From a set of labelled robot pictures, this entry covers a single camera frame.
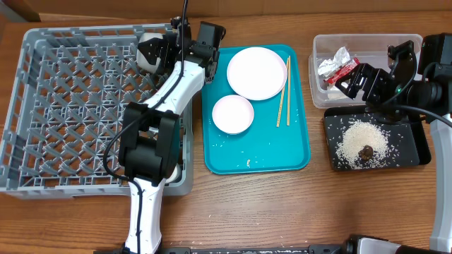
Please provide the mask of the red snack wrapper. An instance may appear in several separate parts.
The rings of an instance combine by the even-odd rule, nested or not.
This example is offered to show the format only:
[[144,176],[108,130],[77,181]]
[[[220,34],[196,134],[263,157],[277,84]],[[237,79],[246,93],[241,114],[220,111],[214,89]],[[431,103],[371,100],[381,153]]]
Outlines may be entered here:
[[352,58],[348,62],[344,63],[337,70],[335,70],[331,75],[329,75],[323,81],[328,83],[329,85],[334,85],[339,78],[342,78],[344,75],[348,74],[352,71],[358,64],[360,64],[358,58]]

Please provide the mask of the white napkin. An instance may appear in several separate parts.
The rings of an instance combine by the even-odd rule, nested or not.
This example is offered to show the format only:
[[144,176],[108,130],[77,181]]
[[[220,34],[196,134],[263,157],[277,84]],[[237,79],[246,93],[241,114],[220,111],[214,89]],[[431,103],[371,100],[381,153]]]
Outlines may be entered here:
[[347,98],[339,89],[334,85],[329,85],[323,80],[331,75],[340,66],[348,62],[352,57],[350,56],[346,47],[341,47],[335,53],[332,59],[324,59],[318,66],[318,76],[320,81],[320,87],[323,90],[327,90],[327,96],[329,100],[338,100]]

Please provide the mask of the white rice pile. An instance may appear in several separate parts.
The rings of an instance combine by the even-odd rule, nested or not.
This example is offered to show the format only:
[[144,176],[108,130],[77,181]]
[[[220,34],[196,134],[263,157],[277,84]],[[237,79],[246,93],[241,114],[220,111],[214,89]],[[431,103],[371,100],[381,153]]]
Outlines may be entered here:
[[[395,145],[389,143],[389,131],[381,125],[362,120],[349,120],[349,126],[340,128],[340,134],[335,139],[335,159],[339,169],[358,170],[383,168],[395,162],[400,156]],[[369,161],[361,160],[358,152],[365,146],[373,147],[374,156]]]

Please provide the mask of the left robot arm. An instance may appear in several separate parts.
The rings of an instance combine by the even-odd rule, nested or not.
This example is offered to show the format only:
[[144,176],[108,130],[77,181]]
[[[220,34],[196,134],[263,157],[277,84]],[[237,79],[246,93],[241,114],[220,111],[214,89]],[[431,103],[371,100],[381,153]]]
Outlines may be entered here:
[[119,163],[131,192],[129,235],[122,253],[157,253],[162,242],[160,212],[165,184],[179,160],[180,117],[192,97],[211,83],[218,68],[221,25],[202,22],[196,40],[186,18],[176,17],[165,34],[145,33],[138,43],[139,66],[151,73],[171,70],[160,89],[123,115]]

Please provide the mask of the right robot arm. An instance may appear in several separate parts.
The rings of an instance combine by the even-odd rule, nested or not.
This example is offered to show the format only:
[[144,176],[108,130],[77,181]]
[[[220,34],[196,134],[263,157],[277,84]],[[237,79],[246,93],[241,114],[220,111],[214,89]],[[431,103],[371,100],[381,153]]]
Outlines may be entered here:
[[451,34],[428,35],[420,55],[409,40],[388,48],[386,72],[360,63],[336,80],[349,98],[362,99],[390,122],[424,120],[436,155],[436,211],[429,253],[451,252]]

